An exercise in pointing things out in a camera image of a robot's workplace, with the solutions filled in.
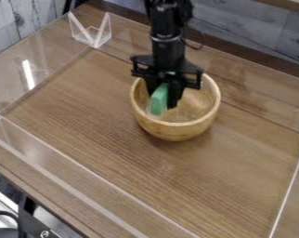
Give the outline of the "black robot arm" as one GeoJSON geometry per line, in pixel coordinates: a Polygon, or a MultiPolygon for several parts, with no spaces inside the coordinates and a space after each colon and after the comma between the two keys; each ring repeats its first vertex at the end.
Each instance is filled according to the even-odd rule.
{"type": "Polygon", "coordinates": [[[204,70],[185,57],[184,27],[192,18],[190,0],[145,0],[152,53],[132,55],[132,75],[146,83],[149,95],[168,84],[166,107],[177,107],[186,88],[200,89],[204,70]]]}

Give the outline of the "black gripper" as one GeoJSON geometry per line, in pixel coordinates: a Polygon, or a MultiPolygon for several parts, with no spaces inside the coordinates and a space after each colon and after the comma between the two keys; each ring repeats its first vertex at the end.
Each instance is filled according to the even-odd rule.
{"type": "Polygon", "coordinates": [[[188,61],[185,57],[185,40],[182,37],[152,40],[152,53],[132,55],[132,75],[142,77],[149,95],[160,84],[168,83],[166,107],[177,107],[184,89],[201,88],[202,68],[188,61]]]}

